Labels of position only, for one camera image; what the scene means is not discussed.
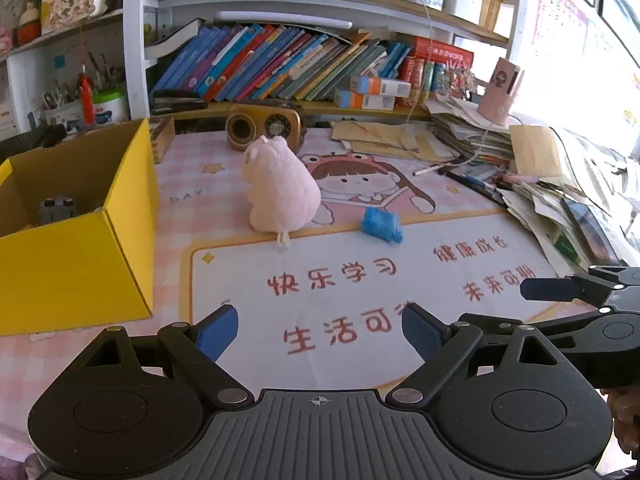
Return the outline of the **person's right hand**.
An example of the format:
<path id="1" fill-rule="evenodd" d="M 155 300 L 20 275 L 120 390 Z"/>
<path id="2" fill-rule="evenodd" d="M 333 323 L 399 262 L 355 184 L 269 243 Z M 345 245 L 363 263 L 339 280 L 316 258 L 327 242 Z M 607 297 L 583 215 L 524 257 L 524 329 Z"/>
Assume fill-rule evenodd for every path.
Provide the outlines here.
<path id="1" fill-rule="evenodd" d="M 623 389 L 602 389 L 611 411 L 614 434 L 625 454 L 639 458 L 640 390 L 638 385 Z"/>

